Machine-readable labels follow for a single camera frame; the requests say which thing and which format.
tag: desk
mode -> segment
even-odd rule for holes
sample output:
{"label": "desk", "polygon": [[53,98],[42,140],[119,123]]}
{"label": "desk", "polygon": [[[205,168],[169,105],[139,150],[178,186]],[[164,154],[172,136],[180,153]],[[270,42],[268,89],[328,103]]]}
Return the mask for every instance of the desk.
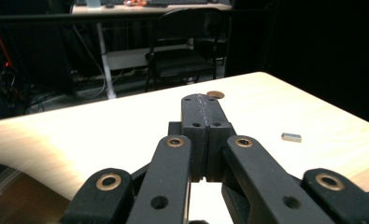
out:
{"label": "desk", "polygon": [[[98,8],[88,8],[88,7],[79,7],[73,6],[72,14],[96,14],[96,13],[120,13],[120,14],[144,14],[144,13],[165,13],[175,8],[182,7],[215,7],[220,10],[228,10],[231,9],[231,6],[227,6],[224,4],[206,4],[206,5],[170,5],[168,7],[126,7],[124,5],[117,5],[113,8],[106,8],[105,6],[101,6]],[[102,25],[100,22],[97,23],[97,33],[100,41],[100,49],[102,55],[102,62],[104,67],[104,72],[106,76],[106,85],[107,85],[107,97],[108,99],[116,98],[116,94],[114,92],[114,87],[111,81],[111,73],[112,69],[120,69],[127,67],[138,67],[146,65],[145,55],[149,52],[149,49],[132,49],[132,50],[124,50],[120,52],[111,52],[107,53]]]}
{"label": "desk", "polygon": [[[72,199],[96,171],[132,173],[150,162],[168,122],[180,121],[181,98],[208,91],[225,94],[220,104],[237,134],[257,139],[289,174],[323,167],[369,191],[369,123],[265,73],[0,120],[0,163]],[[193,185],[191,200],[192,219],[230,221],[218,185]]]}

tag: black chair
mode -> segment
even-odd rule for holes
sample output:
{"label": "black chair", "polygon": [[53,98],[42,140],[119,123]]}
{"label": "black chair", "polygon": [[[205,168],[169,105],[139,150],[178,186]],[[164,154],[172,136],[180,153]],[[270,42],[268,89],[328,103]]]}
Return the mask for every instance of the black chair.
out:
{"label": "black chair", "polygon": [[211,36],[216,44],[223,23],[222,13],[215,8],[178,8],[163,14],[153,27],[151,47],[146,55],[149,64],[146,91],[151,77],[155,89],[158,89],[157,81],[196,77],[194,82],[197,82],[200,76],[215,79],[215,57],[210,63],[193,49],[155,51],[155,47],[170,41]]}

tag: chair back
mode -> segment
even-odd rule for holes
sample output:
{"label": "chair back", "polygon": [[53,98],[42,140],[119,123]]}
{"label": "chair back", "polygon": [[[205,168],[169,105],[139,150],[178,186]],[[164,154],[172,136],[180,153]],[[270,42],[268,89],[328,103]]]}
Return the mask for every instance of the chair back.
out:
{"label": "chair back", "polygon": [[154,26],[151,41],[188,39],[213,36],[218,40],[224,19],[220,10],[212,7],[177,8],[163,14]]}

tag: keyboard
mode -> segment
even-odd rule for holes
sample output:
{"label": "keyboard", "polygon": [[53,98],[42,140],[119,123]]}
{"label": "keyboard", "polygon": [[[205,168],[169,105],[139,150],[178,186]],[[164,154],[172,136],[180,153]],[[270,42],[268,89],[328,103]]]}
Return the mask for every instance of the keyboard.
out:
{"label": "keyboard", "polygon": [[198,5],[207,4],[209,0],[148,0],[152,5]]}
{"label": "keyboard", "polygon": [[[124,0],[100,0],[102,6],[107,3],[123,5]],[[207,4],[210,0],[148,0],[151,5],[198,5]],[[86,6],[85,0],[76,0],[76,6]]]}
{"label": "keyboard", "polygon": [[[123,5],[123,0],[100,0],[100,4],[105,6],[107,3],[113,3],[114,5]],[[76,0],[76,6],[86,6],[85,0]]]}

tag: small metal block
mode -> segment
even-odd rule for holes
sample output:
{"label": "small metal block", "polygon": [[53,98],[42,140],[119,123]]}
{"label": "small metal block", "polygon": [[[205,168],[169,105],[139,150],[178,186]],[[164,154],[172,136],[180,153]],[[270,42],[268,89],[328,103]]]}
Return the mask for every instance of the small metal block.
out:
{"label": "small metal block", "polygon": [[291,141],[291,142],[301,142],[303,139],[300,134],[296,133],[283,133],[282,139],[285,141]]}

